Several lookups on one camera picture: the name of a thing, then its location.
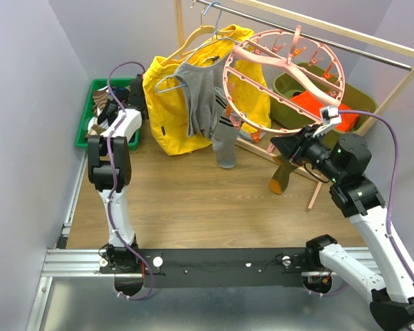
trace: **gray wall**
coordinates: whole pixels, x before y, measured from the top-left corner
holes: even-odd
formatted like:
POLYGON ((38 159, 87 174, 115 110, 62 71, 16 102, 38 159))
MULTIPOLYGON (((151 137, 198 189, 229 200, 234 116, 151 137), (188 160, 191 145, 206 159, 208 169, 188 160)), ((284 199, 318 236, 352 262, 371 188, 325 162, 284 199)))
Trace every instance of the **gray wall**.
POLYGON ((59 236, 87 86, 46 0, 0 1, 0 331, 25 330, 59 236))
MULTIPOLYGON (((318 6, 313 0, 266 0, 266 2, 373 34, 391 0, 326 0, 320 1, 318 6)), ((127 60, 137 60, 149 66, 154 56, 168 56, 177 49, 173 1, 49 0, 49 3, 77 52, 81 64, 91 78, 105 77, 118 63, 127 60)), ((191 0, 183 1, 186 37, 199 27, 199 14, 204 8, 204 5, 196 3, 193 9, 189 9, 191 3, 191 0)), ((295 28, 297 25, 290 19, 279 18, 231 0, 223 0, 221 3, 289 28, 295 28)), ((204 17, 204 24, 214 25, 217 15, 218 11, 212 8, 204 17)), ((255 32, 271 29, 226 12, 221 16, 219 27, 222 28, 232 23, 251 28, 255 32)), ((363 43, 346 40, 305 24, 302 24, 302 30, 305 33, 336 42, 343 41, 352 47, 365 48, 363 43)), ((338 50, 336 53, 342 60, 346 74, 349 74, 359 57, 338 50)), ((129 67, 121 68, 118 75, 130 76, 133 70, 135 69, 129 67)), ((267 77, 269 84, 272 78, 273 74, 267 77)))
MULTIPOLYGON (((375 35, 414 48, 414 0, 394 0, 375 35)), ((373 47, 368 50, 389 55, 373 47)), ((406 63, 414 62, 401 56, 393 58, 406 63)), ((383 101, 404 74, 402 70, 361 60, 350 79, 378 101, 383 101)), ((414 81, 384 116, 395 128, 401 154, 393 222, 414 258, 414 81)), ((390 134, 386 127, 378 123, 368 132, 367 139, 373 153, 368 175, 388 199, 394 155, 390 134)))

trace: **red cloth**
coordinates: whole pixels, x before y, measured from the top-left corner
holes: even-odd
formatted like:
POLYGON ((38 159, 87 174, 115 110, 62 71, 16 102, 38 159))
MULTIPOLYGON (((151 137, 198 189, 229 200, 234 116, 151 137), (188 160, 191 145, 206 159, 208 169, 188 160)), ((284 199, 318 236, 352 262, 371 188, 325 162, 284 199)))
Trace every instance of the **red cloth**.
MULTIPOLYGON (((308 112, 320 117, 319 109, 324 107, 309 91, 302 92, 296 97, 291 98, 291 100, 296 103, 298 106, 303 107, 303 109, 308 112)), ((339 106, 340 110, 351 110, 347 105, 343 103, 339 106)), ((336 130, 343 132, 350 132, 351 128, 356 124, 358 114, 341 114, 342 123, 336 126, 336 130)))

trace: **gray floor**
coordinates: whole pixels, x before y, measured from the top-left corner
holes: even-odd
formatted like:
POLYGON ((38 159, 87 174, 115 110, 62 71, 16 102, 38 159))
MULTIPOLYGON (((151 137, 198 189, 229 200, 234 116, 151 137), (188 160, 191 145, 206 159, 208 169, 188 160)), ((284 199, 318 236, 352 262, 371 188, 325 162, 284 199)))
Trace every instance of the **gray floor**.
POLYGON ((112 282, 56 280, 42 330, 381 330, 351 288, 322 299, 281 287, 165 289, 132 302, 117 298, 112 282))

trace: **green plastic bin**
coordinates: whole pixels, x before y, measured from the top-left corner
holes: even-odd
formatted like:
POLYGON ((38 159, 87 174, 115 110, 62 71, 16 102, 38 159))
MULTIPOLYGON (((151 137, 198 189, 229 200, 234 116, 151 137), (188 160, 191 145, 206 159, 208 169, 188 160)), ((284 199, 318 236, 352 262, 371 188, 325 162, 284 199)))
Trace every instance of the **green plastic bin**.
MULTIPOLYGON (((318 66, 310 67, 307 63, 298 63, 297 65, 306 68, 309 72, 312 72, 317 76, 321 77, 324 74, 324 69, 321 69, 318 66)), ((336 77, 332 77, 329 79, 329 81, 334 83, 336 79, 336 77)), ((313 83, 315 83, 316 86, 321 90, 325 92, 329 91, 329 89, 323 86, 321 83, 318 83, 316 81, 313 81, 313 83)), ((279 75, 273 81, 273 91, 279 95, 282 95, 283 97, 291 99, 294 92, 303 92, 305 89, 294 78, 284 73, 279 75)), ((374 101, 374 99, 347 83, 345 84, 345 93, 342 99, 342 103, 346 104, 348 107, 354 110, 374 112, 377 109, 377 103, 374 101)), ((273 98, 270 98, 270 115, 272 119, 276 120, 279 122, 279 124, 287 129, 297 129, 312 123, 308 117, 297 113, 287 105, 279 103, 273 98)), ((367 116, 360 115, 356 121, 356 124, 351 129, 351 132, 356 132, 359 130, 367 118, 367 116)), ((339 130, 331 130, 325 135, 324 143, 329 147, 334 147, 337 140, 339 139, 339 136, 344 133, 345 132, 339 130)))
MULTIPOLYGON (((115 78, 112 79, 110 85, 112 87, 125 88, 129 86, 131 78, 115 78)), ((88 142, 86 141, 86 134, 88 133, 88 125, 91 118, 94 117, 92 108, 94 106, 94 100, 92 98, 92 91, 99 90, 108 85, 107 79, 94 79, 90 84, 90 89, 88 93, 88 98, 86 99, 86 104, 83 109, 83 114, 81 116, 80 126, 78 128, 77 137, 75 138, 75 145, 78 148, 88 149, 88 142)), ((138 148, 139 142, 139 130, 133 134, 132 139, 129 141, 128 146, 129 150, 136 150, 138 148)))

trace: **yellow garment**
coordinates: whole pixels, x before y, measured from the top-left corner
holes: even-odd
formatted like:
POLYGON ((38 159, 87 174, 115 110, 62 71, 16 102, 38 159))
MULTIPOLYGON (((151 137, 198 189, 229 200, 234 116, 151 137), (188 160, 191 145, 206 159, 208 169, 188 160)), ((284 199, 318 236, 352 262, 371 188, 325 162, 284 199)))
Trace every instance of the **yellow garment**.
MULTIPOLYGON (((228 26, 225 30, 234 30, 228 37, 236 41, 246 40, 254 34, 252 30, 236 25, 228 26)), ((212 63, 213 57, 219 57, 218 61, 227 57, 234 45, 231 40, 217 40, 194 53, 188 62, 194 66, 206 67, 212 63)), ((155 86, 158 82, 164 77, 172 75, 183 61, 172 59, 167 65, 162 66, 164 60, 163 57, 155 57, 147 69, 143 81, 152 135, 168 155, 179 155, 205 148, 211 144, 210 140, 200 134, 192 137, 187 135, 188 109, 182 88, 164 93, 155 92, 155 86)), ((236 62, 235 68, 266 86, 259 64, 239 60, 236 62)), ((232 96, 238 109, 245 112, 252 121, 269 127, 271 125, 268 116, 270 112, 269 96, 237 77, 230 77, 230 81, 235 84, 232 96)), ((169 78, 159 85, 159 90, 166 90, 179 84, 180 82, 176 78, 169 78)), ((242 126, 242 129, 251 133, 256 132, 256 129, 247 125, 242 126)))

